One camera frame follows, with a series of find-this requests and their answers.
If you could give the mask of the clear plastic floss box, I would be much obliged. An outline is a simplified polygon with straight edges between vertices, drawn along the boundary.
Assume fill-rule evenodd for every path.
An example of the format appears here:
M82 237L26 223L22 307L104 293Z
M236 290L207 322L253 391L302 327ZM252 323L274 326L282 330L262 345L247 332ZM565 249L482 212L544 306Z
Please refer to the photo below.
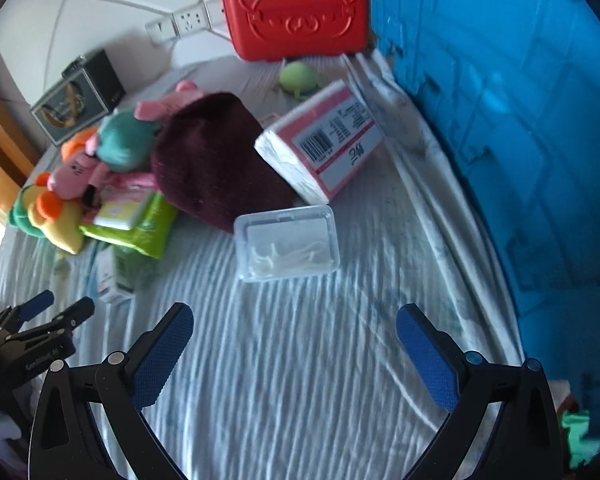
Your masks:
M340 251L327 205L243 214L234 222L237 276L247 283L335 272Z

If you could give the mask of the green wet wipes pack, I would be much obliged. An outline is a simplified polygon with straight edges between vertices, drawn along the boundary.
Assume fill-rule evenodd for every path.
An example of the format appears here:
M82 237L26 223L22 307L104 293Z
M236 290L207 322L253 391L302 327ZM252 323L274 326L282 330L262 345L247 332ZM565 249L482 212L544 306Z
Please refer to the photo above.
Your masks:
M178 210L159 191L153 174L110 174L99 198L100 205L79 223L83 235L146 257L163 256Z

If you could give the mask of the yellow orange turtle plush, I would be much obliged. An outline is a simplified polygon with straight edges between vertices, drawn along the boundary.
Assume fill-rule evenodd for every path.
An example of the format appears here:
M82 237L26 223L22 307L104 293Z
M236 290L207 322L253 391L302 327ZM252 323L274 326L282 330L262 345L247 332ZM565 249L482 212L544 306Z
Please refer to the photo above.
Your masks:
M78 254L84 244L79 229L83 208L76 200L62 200L47 188L49 172L39 174L18 193L9 209L8 223L23 233L46 238L70 255Z

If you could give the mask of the pig plush orange dress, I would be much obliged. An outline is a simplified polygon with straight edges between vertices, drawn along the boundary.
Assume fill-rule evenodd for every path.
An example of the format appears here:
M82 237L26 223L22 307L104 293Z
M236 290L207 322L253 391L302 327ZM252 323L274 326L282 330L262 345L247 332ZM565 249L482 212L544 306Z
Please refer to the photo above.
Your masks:
M99 204L110 169L96 154L98 127L76 133L61 145L62 164L48 177L47 188L61 200L79 200L88 209Z

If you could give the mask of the white wall socket panel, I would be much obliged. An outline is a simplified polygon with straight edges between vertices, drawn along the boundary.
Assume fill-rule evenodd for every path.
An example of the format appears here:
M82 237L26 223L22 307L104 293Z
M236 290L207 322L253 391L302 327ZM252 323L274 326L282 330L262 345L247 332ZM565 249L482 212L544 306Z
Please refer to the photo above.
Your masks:
M152 44L166 44L197 32L212 32L226 24L221 0L201 1L169 15L156 18L145 25Z

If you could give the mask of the green cloth on floor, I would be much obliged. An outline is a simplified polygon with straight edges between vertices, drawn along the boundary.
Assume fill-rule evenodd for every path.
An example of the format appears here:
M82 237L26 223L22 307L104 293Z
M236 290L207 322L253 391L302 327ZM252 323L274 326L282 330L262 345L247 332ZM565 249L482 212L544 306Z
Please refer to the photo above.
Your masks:
M569 451L569 468L577 469L588 464L600 452L600 438L590 437L590 414L588 411L564 411L560 416L560 424L567 436Z

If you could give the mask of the small white green box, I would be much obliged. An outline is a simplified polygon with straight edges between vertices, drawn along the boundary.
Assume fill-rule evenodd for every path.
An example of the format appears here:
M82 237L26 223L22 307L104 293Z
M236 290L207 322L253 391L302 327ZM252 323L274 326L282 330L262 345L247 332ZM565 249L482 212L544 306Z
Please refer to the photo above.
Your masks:
M134 249L108 245L96 256L98 299L108 306L131 300L145 257Z

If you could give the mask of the striped white table cloth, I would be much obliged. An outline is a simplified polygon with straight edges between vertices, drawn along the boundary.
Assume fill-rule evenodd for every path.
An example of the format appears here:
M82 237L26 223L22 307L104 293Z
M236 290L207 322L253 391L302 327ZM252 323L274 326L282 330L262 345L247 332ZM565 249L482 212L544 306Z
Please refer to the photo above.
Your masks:
M437 139L378 53L319 58L352 84L385 142L332 201L339 268L246 283L234 240L189 216L160 260L140 259L133 298L98 304L74 365L131 347L174 302L195 328L152 429L192 479L400 479L444 413L396 338L417 304L465 350L524 357L498 258Z

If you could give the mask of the red plastic bear suitcase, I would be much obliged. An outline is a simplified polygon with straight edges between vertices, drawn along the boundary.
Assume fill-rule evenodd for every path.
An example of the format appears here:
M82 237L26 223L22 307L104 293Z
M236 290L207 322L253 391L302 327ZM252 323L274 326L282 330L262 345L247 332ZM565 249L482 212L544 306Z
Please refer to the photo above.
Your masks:
M370 0L222 0L230 40L245 61L363 51Z

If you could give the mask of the orange wooden door frame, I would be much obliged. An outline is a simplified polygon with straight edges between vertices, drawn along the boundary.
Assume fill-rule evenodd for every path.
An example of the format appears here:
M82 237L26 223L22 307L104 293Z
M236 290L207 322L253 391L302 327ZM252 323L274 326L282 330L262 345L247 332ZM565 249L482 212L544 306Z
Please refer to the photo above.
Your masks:
M0 99L0 209L7 212L41 157Z

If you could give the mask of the green round monster toy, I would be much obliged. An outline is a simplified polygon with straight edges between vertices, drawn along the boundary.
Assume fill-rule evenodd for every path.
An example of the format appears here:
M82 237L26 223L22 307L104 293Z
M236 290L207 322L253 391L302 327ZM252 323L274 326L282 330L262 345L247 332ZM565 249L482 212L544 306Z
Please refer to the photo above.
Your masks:
M322 90L324 82L314 67L294 61L282 67L275 88L296 100L305 100Z

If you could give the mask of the blue plastic storage bin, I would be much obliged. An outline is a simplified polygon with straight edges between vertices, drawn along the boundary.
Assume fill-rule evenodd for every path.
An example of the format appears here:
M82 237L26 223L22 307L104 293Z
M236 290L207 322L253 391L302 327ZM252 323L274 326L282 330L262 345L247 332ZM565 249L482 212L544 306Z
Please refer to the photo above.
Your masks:
M372 0L488 229L524 351L600 438L600 0Z

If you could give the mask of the red white tissue pack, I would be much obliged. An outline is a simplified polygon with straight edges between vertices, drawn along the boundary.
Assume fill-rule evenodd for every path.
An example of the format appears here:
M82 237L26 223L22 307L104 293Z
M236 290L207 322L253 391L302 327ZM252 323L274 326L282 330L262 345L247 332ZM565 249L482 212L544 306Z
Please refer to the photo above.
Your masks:
M309 205L326 205L384 134L350 84L336 80L265 128L254 148Z

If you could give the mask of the pig plush teal dress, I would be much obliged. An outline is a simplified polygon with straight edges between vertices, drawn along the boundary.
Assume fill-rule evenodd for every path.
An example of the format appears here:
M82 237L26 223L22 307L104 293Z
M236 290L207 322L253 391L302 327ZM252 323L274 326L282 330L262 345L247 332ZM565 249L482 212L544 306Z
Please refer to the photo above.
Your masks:
M145 166L158 133L183 108L204 96L193 81L183 80L159 99L140 101L106 117L93 139L93 153L110 171L135 171Z

